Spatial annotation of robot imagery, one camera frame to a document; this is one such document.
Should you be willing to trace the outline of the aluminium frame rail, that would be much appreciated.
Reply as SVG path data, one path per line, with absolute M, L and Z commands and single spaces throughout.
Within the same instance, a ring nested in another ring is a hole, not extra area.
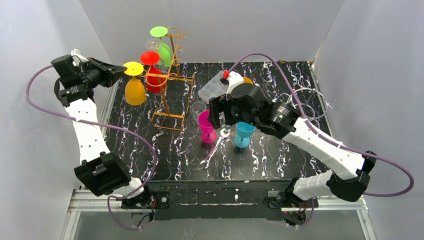
M 213 144 L 201 141 L 198 122 L 191 115 L 183 131 L 173 131 L 151 126 L 141 118 L 146 112 L 146 106 L 125 106 L 119 91 L 110 120 L 125 123 L 152 141 L 159 160 L 151 181 L 290 181 L 328 170 L 307 152 L 258 130 L 245 148 L 237 147 L 232 136 L 224 140 L 204 169 L 200 163 Z M 283 219 L 265 218 L 185 218 L 147 224 L 146 212 L 121 209 L 119 201 L 88 190 L 75 191 L 70 210 L 80 213 L 76 240 L 364 240 L 368 236 L 364 200 L 345 202 L 327 196 L 318 200 L 312 220 L 300 230 L 285 227 Z

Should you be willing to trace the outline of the orange glass yellow base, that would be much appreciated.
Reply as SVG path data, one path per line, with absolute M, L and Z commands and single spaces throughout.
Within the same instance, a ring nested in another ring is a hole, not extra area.
M 255 83 L 250 79 L 250 78 L 248 78 L 248 77 L 243 77 L 243 82 L 244 83 L 247 83 L 247 84 L 250 84 L 250 85 L 254 85 Z

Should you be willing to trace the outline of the green wine glass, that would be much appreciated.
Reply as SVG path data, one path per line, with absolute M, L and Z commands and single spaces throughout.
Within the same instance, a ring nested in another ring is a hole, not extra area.
M 168 34 L 168 29 L 164 26 L 155 26 L 150 30 L 150 35 L 153 37 L 149 40 L 149 47 L 155 50 L 164 62 L 164 67 L 169 68 L 172 63 L 173 53 L 169 46 L 164 43 L 162 37 Z

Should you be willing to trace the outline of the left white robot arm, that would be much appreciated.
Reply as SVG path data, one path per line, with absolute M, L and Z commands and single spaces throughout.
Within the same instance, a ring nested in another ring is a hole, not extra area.
M 79 49 L 51 61 L 59 74 L 54 94 L 68 115 L 80 150 L 80 166 L 74 168 L 76 177 L 97 197 L 121 195 L 123 208 L 148 208 L 154 197 L 140 178 L 132 177 L 122 159 L 107 147 L 98 125 L 94 88 L 112 87 L 123 75 L 136 77 L 144 71 L 138 62 L 113 65 L 93 57 L 84 57 Z

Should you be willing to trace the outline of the clear tumbler glass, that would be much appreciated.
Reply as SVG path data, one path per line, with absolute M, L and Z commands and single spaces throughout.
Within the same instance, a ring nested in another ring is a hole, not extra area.
M 191 115 L 196 122 L 198 122 L 198 118 L 200 114 L 206 110 L 207 110 L 207 105 L 203 101 L 195 101 L 191 105 Z

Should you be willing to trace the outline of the pink wine glass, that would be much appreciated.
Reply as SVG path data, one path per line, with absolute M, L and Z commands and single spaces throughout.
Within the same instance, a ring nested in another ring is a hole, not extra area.
M 209 122 L 208 117 L 210 116 L 210 111 L 205 110 L 198 116 L 198 125 L 201 131 L 200 139 L 206 143 L 213 143 L 216 138 L 216 132 L 213 125 Z

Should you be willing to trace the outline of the clear plastic screw box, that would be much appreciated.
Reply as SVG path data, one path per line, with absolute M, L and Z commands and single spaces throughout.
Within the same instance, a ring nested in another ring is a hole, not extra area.
M 197 95 L 205 104 L 209 104 L 209 100 L 226 94 L 229 85 L 224 85 L 221 82 L 224 71 L 219 71 L 211 80 L 209 80 L 200 90 Z

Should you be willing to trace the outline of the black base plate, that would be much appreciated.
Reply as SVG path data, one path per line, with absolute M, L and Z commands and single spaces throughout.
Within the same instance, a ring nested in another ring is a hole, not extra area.
M 319 206 L 309 199 L 303 206 L 283 205 L 289 180 L 217 180 L 149 182 L 146 193 L 123 200 L 122 209 L 154 211 L 156 221 L 176 219 L 248 219 L 280 221 L 306 219 Z

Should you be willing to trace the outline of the clear wine glass rear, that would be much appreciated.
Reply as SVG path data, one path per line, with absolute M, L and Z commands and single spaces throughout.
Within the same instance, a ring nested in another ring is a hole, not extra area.
M 150 51 L 156 52 L 159 55 L 159 61 L 155 66 L 161 71 L 165 72 L 166 70 L 166 52 L 163 47 L 162 41 L 159 38 L 152 37 L 145 42 L 145 47 Z

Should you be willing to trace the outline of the orange glass yellow foot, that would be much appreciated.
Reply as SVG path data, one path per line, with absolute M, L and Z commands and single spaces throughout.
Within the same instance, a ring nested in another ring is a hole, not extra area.
M 146 101 L 146 89 L 143 83 L 138 79 L 144 72 L 144 66 L 136 61 L 126 62 L 124 73 L 131 79 L 125 85 L 125 100 L 129 105 L 139 106 Z

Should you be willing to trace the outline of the red wine glass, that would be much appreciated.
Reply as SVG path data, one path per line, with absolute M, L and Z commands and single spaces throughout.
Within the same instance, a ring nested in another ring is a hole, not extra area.
M 144 65 L 149 66 L 149 76 L 146 77 L 146 87 L 152 93 L 160 93 L 161 87 L 157 86 L 164 82 L 163 77 L 157 77 L 156 75 L 162 75 L 162 64 L 163 61 L 160 55 L 155 51 L 146 51 L 140 56 L 140 60 Z

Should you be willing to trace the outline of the blue wine glass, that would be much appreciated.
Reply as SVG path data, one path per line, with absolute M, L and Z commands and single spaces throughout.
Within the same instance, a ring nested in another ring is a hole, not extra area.
M 235 127 L 236 135 L 234 137 L 234 144 L 239 148 L 248 147 L 251 143 L 251 136 L 256 130 L 256 127 L 242 121 L 236 123 Z

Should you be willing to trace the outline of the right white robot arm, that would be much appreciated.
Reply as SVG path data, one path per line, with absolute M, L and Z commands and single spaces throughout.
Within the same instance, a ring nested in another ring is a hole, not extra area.
M 220 81 L 227 86 L 226 93 L 209 99 L 208 121 L 214 128 L 221 126 L 223 114 L 226 125 L 254 126 L 301 148 L 328 167 L 318 175 L 293 178 L 284 192 L 267 199 L 270 205 L 298 207 L 311 198 L 331 195 L 355 202 L 365 193 L 374 158 L 346 150 L 343 143 L 310 125 L 298 109 L 267 100 L 258 86 L 245 82 L 239 73 L 225 71 Z

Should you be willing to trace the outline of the silver combination wrench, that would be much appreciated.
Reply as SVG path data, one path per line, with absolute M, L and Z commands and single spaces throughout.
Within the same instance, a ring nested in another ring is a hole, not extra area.
M 210 166 L 210 160 L 212 158 L 212 156 L 215 154 L 215 152 L 217 151 L 218 147 L 221 145 L 222 141 L 225 140 L 226 138 L 228 138 L 230 136 L 230 129 L 221 129 L 220 130 L 220 136 L 215 144 L 215 146 L 213 147 L 213 149 L 210 151 L 210 153 L 208 154 L 208 156 L 202 160 L 200 162 L 200 165 L 204 165 L 204 170 L 208 169 Z

